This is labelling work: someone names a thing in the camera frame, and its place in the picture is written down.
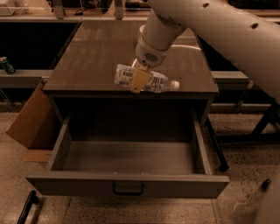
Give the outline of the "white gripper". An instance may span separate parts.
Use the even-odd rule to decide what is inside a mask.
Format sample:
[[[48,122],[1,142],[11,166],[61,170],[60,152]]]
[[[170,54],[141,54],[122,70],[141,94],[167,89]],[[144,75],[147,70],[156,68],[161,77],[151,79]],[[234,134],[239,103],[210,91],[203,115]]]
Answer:
[[[130,91],[139,94],[151,79],[148,67],[159,67],[165,60],[171,44],[164,38],[142,35],[136,45],[136,59],[140,63],[133,66]]]

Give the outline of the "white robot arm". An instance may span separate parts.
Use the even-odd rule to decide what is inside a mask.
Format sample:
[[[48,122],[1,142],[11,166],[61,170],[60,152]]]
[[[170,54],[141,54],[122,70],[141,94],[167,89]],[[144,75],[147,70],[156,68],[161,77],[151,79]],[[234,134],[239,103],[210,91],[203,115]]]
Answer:
[[[172,43],[193,30],[280,102],[280,26],[216,0],[149,0],[150,15],[136,46],[137,61],[160,66]]]

